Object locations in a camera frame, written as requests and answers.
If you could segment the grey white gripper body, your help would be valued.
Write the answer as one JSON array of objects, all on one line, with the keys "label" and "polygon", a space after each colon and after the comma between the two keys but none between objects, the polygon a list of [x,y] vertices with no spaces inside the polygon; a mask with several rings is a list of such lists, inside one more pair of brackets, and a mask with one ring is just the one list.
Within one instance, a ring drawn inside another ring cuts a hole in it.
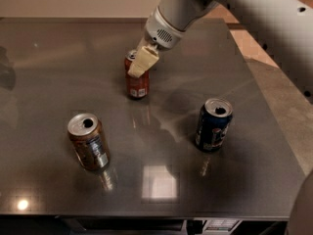
[{"label": "grey white gripper body", "polygon": [[144,39],[158,49],[172,49],[184,34],[184,30],[171,25],[159,8],[155,8],[146,21]]}]

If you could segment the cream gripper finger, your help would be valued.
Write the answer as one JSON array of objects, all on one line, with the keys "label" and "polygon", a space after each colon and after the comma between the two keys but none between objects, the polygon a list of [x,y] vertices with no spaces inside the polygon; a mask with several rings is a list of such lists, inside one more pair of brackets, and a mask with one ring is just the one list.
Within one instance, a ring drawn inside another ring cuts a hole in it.
[{"label": "cream gripper finger", "polygon": [[132,62],[128,74],[132,77],[139,78],[148,71],[159,60],[156,46],[142,46]]},{"label": "cream gripper finger", "polygon": [[140,51],[142,49],[146,49],[148,46],[149,46],[149,41],[145,37],[142,37],[136,50]]}]

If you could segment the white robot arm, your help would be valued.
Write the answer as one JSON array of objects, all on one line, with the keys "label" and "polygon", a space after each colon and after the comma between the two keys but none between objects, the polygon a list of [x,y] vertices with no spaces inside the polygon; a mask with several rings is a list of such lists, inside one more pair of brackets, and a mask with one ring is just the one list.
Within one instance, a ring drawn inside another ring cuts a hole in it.
[{"label": "white robot arm", "polygon": [[172,49],[188,28],[224,6],[293,85],[313,103],[313,9],[298,0],[160,0],[146,21],[128,72],[140,77]]}]

